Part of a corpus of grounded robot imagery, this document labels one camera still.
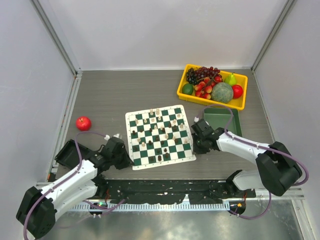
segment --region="yellow tray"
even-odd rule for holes
[[[213,100],[197,97],[197,96],[195,96],[195,91],[193,91],[192,95],[182,93],[183,86],[188,83],[187,78],[186,78],[186,74],[190,68],[198,69],[198,68],[201,68],[201,66],[197,66],[197,65],[193,65],[193,64],[187,64],[185,66],[178,90],[176,91],[176,94],[179,96],[180,99],[186,100],[189,102],[193,102],[193,103],[197,103],[197,104],[203,104],[203,105],[221,104],[221,105],[227,106],[229,108],[237,109],[239,111],[241,111],[245,108],[246,95],[247,95],[247,85],[248,85],[248,77],[247,76],[234,73],[237,84],[243,88],[243,94],[241,97],[239,97],[237,99],[232,99],[228,103],[222,103],[222,102],[218,102],[218,101],[213,101]],[[220,74],[222,75],[222,79],[225,79],[229,74],[231,74],[231,72],[221,71]]]

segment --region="red apple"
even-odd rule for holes
[[[243,90],[242,86],[240,86],[240,85],[233,85],[232,89],[233,89],[233,99],[240,98],[242,96],[242,94],[244,93],[244,90]]]
[[[75,126],[80,131],[88,131],[91,128],[91,121],[87,116],[81,116],[75,121]]]

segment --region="green melon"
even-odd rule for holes
[[[216,84],[211,92],[212,100],[220,103],[227,104],[234,97],[234,91],[232,87],[225,82]]]

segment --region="green and white chessboard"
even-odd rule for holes
[[[133,170],[196,160],[183,105],[127,112],[125,123]]]

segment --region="green pear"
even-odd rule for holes
[[[229,76],[226,77],[226,79],[224,80],[225,83],[229,84],[231,87],[233,85],[237,84],[237,80],[236,77],[233,73],[231,73]]]

